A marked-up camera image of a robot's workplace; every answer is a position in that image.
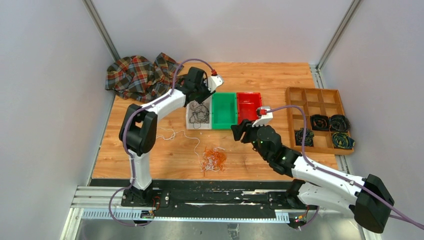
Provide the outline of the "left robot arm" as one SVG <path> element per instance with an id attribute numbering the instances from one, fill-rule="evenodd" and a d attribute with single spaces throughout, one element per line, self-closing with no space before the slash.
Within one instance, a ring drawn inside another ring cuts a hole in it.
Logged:
<path id="1" fill-rule="evenodd" d="M 153 201 L 150 152 L 156 143 L 158 122 L 191 102 L 203 103 L 223 83 L 224 80 L 215 71 L 207 76 L 202 69 L 191 67 L 158 99 L 143 105 L 131 104 L 127 108 L 119 139 L 130 162 L 128 196 L 140 206 L 149 206 Z"/>

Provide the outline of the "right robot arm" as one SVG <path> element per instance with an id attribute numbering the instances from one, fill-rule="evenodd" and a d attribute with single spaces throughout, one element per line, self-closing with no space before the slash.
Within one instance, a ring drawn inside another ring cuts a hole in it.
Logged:
<path id="1" fill-rule="evenodd" d="M 285 195 L 291 208 L 305 204 L 335 210 L 371 232 L 383 233 L 395 201 L 378 176 L 346 174 L 311 160 L 283 145 L 269 125 L 255 126 L 244 119 L 230 129 L 235 141 L 251 144 L 276 173 L 294 179 Z"/>

